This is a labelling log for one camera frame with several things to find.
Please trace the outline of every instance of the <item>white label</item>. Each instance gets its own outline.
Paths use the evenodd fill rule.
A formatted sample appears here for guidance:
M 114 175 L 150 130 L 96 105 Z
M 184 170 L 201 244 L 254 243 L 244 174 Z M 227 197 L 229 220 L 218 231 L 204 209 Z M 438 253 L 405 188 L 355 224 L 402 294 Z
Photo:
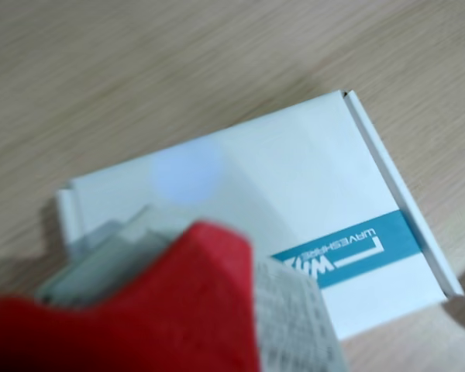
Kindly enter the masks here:
M 255 312 L 263 372 L 347 370 L 313 278 L 275 260 L 258 260 Z

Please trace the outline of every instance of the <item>red cloth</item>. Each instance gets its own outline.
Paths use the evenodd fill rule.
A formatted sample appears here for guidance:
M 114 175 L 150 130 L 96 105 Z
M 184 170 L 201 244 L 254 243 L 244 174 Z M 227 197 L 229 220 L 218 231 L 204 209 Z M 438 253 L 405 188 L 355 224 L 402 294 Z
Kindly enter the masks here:
M 94 308 L 0 299 L 0 370 L 258 372 L 248 242 L 199 222 Z

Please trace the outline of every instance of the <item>wooden table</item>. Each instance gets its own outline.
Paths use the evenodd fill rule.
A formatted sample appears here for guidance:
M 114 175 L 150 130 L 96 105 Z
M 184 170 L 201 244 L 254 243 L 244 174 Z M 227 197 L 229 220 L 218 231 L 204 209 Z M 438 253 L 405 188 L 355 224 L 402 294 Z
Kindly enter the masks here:
M 1 0 L 0 292 L 63 264 L 70 177 L 340 88 L 465 287 L 465 0 Z M 465 300 L 344 346 L 355 371 L 465 371 Z

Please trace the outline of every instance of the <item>label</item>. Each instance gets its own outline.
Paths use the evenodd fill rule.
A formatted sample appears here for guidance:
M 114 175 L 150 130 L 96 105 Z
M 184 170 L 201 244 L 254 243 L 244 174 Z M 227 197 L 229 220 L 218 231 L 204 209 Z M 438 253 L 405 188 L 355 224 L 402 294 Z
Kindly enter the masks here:
M 390 212 L 273 258 L 312 276 L 320 288 L 421 253 L 401 211 Z
M 263 372 L 346 372 L 314 280 L 272 259 L 255 263 L 255 319 Z

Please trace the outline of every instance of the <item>box lid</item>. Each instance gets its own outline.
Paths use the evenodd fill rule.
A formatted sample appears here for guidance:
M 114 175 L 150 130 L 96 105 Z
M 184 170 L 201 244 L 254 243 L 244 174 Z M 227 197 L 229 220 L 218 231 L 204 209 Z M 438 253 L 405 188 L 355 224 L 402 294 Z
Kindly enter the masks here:
M 296 250 L 284 258 L 317 277 L 340 339 L 461 293 L 353 92 L 75 178 L 58 200 L 74 256 L 144 205 L 230 225 L 262 256 Z M 401 245 L 379 246 L 382 226 Z

